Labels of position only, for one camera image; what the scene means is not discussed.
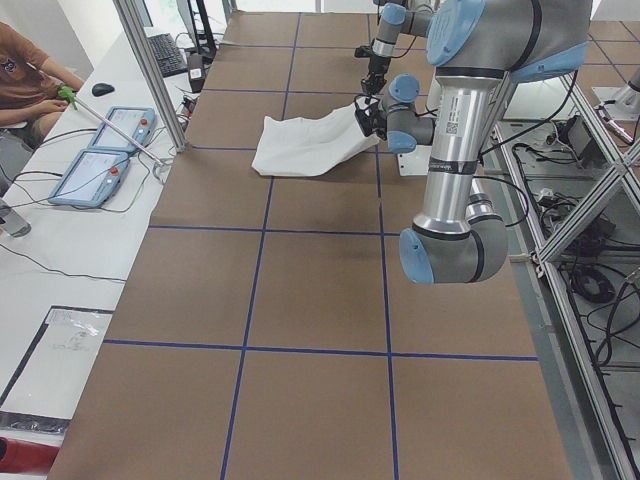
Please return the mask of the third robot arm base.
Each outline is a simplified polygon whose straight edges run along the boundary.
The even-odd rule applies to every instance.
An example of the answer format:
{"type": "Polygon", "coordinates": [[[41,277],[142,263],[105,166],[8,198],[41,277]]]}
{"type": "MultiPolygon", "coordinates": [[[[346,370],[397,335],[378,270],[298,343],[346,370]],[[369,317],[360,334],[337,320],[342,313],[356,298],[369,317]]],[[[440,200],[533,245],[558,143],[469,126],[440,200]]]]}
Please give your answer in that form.
{"type": "Polygon", "coordinates": [[[604,121],[635,121],[639,117],[639,70],[622,87],[593,87],[597,113],[604,121]]]}

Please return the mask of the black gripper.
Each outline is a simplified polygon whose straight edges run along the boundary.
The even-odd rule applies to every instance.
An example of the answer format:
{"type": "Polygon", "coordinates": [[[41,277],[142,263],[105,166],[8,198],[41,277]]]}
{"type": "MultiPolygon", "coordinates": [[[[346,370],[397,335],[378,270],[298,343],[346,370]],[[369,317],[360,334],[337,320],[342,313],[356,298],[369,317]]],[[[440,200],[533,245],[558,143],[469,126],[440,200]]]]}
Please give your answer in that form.
{"type": "Polygon", "coordinates": [[[371,105],[378,101],[378,91],[381,91],[386,84],[385,76],[389,70],[391,58],[374,53],[370,53],[368,58],[368,74],[361,80],[361,87],[365,94],[365,104],[371,105]]]}

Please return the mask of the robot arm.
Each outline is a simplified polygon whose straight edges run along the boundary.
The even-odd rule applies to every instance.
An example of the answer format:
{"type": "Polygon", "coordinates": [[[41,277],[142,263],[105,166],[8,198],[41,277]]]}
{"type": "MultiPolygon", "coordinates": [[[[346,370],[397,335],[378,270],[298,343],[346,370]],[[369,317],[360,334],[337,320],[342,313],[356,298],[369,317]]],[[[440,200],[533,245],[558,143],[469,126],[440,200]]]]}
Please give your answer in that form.
{"type": "Polygon", "coordinates": [[[358,47],[354,53],[357,58],[369,59],[368,74],[361,80],[365,95],[362,106],[369,106],[386,84],[398,37],[406,34],[427,39],[435,16],[429,1],[375,1],[375,4],[382,7],[377,33],[369,45],[358,47]]]}
{"type": "Polygon", "coordinates": [[[431,148],[423,206],[402,231],[403,270],[414,283],[473,283],[495,275],[507,230],[475,179],[493,123],[490,94],[513,84],[555,78],[584,62],[589,1],[447,1],[427,32],[427,61],[441,102],[434,119],[415,113],[419,83],[399,75],[382,100],[394,153],[431,148]]]}

